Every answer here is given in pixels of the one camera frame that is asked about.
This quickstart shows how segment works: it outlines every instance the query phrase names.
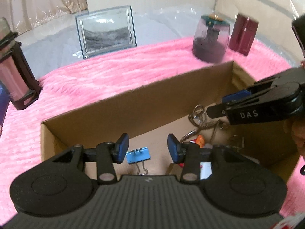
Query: blue object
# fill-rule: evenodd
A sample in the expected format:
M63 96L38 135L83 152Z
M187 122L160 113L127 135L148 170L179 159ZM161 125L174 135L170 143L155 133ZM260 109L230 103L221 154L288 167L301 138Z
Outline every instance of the blue object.
M170 152L173 163L178 163L177 143L174 142L173 137L171 137L170 134L167 136L167 148Z
M119 140L116 142L118 155L117 155L117 163L123 163L126 152L129 148L129 135L127 133L123 133Z
M5 92L4 88L0 86L0 126L1 126L0 135L9 102L10 102L9 95Z
M222 103L227 103L227 102L231 102L231 101L239 101L249 95L252 95L250 91L243 89L239 92L230 94L230 95L226 95L222 98Z
M129 164L134 164L150 159L150 153L147 147L143 147L133 151L128 151L126 153L126 158Z

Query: beige curtain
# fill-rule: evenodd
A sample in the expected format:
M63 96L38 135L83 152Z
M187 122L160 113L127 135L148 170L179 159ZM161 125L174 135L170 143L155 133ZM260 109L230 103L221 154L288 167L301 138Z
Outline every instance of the beige curtain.
M86 0L0 0L0 16L19 34L86 8Z

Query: clear glass jar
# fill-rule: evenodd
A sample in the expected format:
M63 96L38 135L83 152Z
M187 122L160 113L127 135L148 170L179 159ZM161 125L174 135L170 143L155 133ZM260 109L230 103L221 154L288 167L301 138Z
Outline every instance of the clear glass jar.
M194 37L193 54L202 61L220 63L229 43L230 24L217 15L202 15Z

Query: keychain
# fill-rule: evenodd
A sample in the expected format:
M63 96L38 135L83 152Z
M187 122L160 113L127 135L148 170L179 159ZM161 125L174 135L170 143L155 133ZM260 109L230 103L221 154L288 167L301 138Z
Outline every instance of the keychain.
M217 129L224 129L228 127L228 124L221 120L207 122L206 111L203 105L201 104L197 105L194 108L193 112L189 114L188 119L192 123L192 125L194 125L196 128L190 131L189 133L187 133L186 135L184 135L180 139L181 143L188 140L192 136L199 134L202 130L208 130L214 128L211 137L211 141L212 141L215 137Z

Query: red cylindrical container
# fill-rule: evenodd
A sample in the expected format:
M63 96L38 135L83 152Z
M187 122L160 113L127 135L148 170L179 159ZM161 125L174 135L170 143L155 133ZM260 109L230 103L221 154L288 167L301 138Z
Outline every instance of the red cylindrical container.
M258 21L248 16L238 14L231 35L229 48L235 52L248 56L257 28Z

